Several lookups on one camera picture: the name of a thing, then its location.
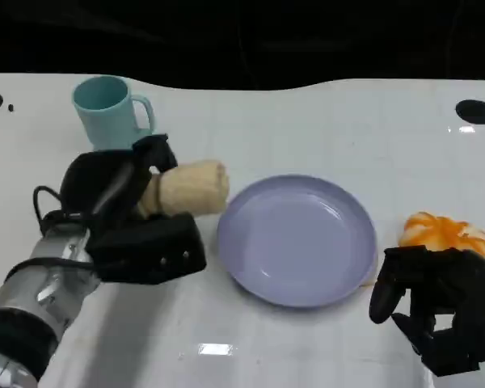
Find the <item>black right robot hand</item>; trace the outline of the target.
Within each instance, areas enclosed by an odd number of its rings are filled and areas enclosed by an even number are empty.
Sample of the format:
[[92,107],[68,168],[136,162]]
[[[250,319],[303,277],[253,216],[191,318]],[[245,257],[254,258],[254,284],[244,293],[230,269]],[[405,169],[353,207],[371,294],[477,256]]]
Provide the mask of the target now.
[[485,258],[457,248],[387,248],[369,317],[376,324],[393,319],[438,377],[479,370],[485,361]]

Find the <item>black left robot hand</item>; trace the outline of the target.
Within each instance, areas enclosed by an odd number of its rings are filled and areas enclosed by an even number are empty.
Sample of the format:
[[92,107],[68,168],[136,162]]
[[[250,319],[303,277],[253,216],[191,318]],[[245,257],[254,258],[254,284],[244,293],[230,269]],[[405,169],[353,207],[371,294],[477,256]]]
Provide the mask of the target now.
[[119,228],[147,189],[150,169],[166,172],[177,166],[166,134],[143,137],[125,150],[80,154],[61,183],[63,209],[94,233]]

